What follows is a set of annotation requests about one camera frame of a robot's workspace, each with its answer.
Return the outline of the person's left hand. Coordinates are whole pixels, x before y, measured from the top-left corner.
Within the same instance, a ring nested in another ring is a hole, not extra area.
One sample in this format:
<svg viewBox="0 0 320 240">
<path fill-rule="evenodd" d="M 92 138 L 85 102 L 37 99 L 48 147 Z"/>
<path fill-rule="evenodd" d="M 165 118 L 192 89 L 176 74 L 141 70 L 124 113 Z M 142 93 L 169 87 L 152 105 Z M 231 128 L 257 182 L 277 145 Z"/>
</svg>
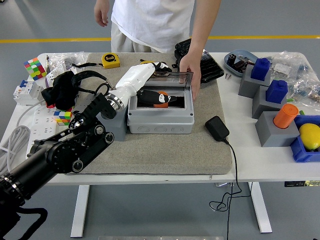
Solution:
<svg viewBox="0 0 320 240">
<path fill-rule="evenodd" d="M 201 52 L 188 52 L 179 63 L 179 70 L 181 72 L 192 72 L 191 79 L 191 91 L 192 91 L 192 100 L 195 101 L 200 92 L 201 87 Z"/>
</svg>

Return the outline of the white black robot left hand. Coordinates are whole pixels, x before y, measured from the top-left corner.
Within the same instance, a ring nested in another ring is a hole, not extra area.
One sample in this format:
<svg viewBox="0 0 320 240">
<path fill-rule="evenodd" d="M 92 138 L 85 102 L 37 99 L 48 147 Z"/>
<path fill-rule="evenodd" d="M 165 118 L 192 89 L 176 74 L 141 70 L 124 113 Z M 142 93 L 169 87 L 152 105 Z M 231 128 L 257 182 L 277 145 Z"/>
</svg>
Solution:
<svg viewBox="0 0 320 240">
<path fill-rule="evenodd" d="M 133 96 L 137 96 L 143 103 L 153 105 L 177 101 L 177 96 L 165 95 L 152 90 L 142 90 L 142 87 L 155 71 L 171 72 L 172 70 L 164 62 L 147 62 L 134 65 L 122 76 L 116 84 L 115 90 L 111 90 L 108 96 L 124 106 L 128 104 L 129 98 Z"/>
</svg>

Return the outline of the person's right hand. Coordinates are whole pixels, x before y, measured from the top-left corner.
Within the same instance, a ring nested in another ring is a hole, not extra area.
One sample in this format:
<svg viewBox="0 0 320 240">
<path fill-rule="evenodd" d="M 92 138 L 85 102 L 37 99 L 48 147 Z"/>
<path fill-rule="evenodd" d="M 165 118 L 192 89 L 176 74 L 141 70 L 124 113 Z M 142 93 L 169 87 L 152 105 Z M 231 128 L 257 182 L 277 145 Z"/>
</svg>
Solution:
<svg viewBox="0 0 320 240">
<path fill-rule="evenodd" d="M 110 4 L 108 1 L 97 1 L 94 6 L 94 18 L 96 23 L 101 27 L 106 27 L 109 23 L 108 12 Z"/>
</svg>

